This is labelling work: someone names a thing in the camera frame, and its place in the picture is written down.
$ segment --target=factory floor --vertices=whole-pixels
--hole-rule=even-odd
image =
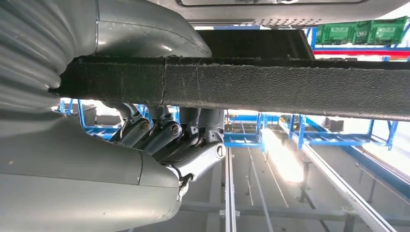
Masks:
[[[299,161],[308,161],[307,157],[296,149],[291,140],[285,141],[285,146],[293,153]],[[314,147],[315,151],[329,163],[346,182],[351,185],[365,200],[370,196],[373,178],[364,173],[356,165],[357,161],[344,153],[340,148],[332,146]],[[235,204],[237,209],[242,206],[262,206],[262,200],[253,171],[251,171],[250,186],[251,197],[248,194],[247,176],[249,175],[249,152],[247,148],[232,148],[233,154],[233,176],[235,190]],[[252,148],[251,155],[254,160],[256,173],[262,187],[262,193],[267,208],[281,207],[290,209],[311,209],[307,202],[299,202],[301,190],[298,184],[286,182],[268,157],[259,148]],[[197,182],[191,183],[188,193],[183,197],[183,203],[189,202],[220,202],[223,206],[225,171],[224,163],[221,162],[214,170],[208,171]],[[349,204],[330,185],[323,174],[313,164],[310,165],[308,182],[309,194],[312,197],[317,210],[340,211],[341,208],[349,209]],[[387,187],[377,182],[374,188],[372,202],[370,205],[381,215],[388,218],[410,218],[410,206],[393,194]],[[292,219],[271,217],[273,231],[287,232],[324,232],[326,231],[318,220]],[[324,224],[330,232],[343,231],[344,222],[325,221]],[[394,228],[398,232],[408,232],[409,227]],[[204,213],[180,210],[177,215],[169,221],[148,225],[133,229],[134,232],[218,232],[225,231],[225,219],[218,213]],[[240,215],[236,221],[238,232],[267,232],[268,226],[263,216]],[[354,225],[355,232],[370,232],[371,229],[358,220]]]

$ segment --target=green storage crate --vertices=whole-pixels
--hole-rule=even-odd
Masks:
[[[401,43],[407,16],[391,20],[372,20],[360,24],[353,44],[386,45]]]
[[[356,26],[357,22],[320,25],[316,33],[316,44],[351,43]]]

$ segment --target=screw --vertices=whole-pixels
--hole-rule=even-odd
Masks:
[[[223,158],[223,151],[222,151],[222,146],[217,147],[217,156],[219,158]]]
[[[142,122],[141,123],[141,130],[143,132],[146,132],[147,130],[149,130],[149,122],[147,122],[147,121]]]
[[[178,124],[174,124],[174,125],[171,127],[171,133],[172,133],[172,135],[177,135],[177,134],[179,134],[179,125],[178,125]]]

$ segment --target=red beam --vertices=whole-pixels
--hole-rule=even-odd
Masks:
[[[369,50],[353,50],[353,51],[313,51],[315,55],[347,55],[347,56],[391,56],[395,58],[407,59],[410,57],[410,51],[369,51]]]

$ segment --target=bolt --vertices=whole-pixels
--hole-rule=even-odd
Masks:
[[[178,125],[178,124],[174,124],[174,125],[171,127],[171,133],[172,133],[172,135],[177,135],[177,134],[179,134],[179,125]]]
[[[149,122],[147,122],[147,121],[142,122],[142,123],[141,123],[141,130],[142,130],[143,132],[148,131],[148,130],[149,130]]]
[[[179,192],[179,196],[180,197],[183,197],[185,195],[185,190],[184,189],[181,189],[181,191]]]
[[[217,156],[218,156],[218,158],[223,158],[222,146],[217,147]]]

